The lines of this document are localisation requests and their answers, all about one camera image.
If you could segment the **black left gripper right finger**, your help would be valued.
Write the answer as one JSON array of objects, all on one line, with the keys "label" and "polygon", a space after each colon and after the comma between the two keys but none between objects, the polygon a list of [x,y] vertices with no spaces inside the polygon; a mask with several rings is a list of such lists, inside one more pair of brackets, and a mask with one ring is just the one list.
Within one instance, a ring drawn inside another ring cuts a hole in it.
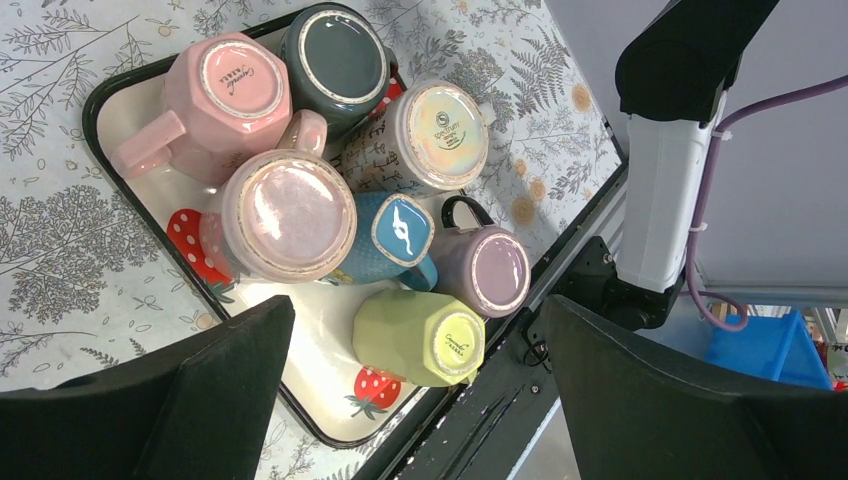
[{"label": "black left gripper right finger", "polygon": [[847,397],[708,364],[547,297],[545,341],[584,479],[843,479]]}]

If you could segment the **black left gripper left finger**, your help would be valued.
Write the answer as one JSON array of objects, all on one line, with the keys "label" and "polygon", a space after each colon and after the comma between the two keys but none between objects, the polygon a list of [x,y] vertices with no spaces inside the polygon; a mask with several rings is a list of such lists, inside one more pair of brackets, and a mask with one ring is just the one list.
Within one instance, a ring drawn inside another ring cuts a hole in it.
[{"label": "black left gripper left finger", "polygon": [[251,479],[295,310],[277,295],[49,390],[1,396],[5,479]]}]

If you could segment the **green octagonal mug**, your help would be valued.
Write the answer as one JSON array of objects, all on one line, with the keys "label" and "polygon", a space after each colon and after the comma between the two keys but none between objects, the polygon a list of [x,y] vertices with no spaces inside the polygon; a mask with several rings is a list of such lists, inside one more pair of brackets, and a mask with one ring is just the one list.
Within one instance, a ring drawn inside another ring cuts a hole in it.
[{"label": "green octagonal mug", "polygon": [[352,347],[370,370],[420,387],[472,383],[484,359],[484,320],[458,299],[383,290],[353,319]]}]

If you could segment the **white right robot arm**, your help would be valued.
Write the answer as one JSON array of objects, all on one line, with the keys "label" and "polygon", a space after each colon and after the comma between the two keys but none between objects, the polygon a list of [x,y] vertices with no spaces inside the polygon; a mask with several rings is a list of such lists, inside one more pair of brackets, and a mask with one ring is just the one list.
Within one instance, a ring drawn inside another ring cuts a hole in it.
[{"label": "white right robot arm", "polygon": [[589,308],[630,331],[661,326],[694,286],[692,235],[726,94],[772,1],[552,1],[549,10],[627,153],[622,240]]}]

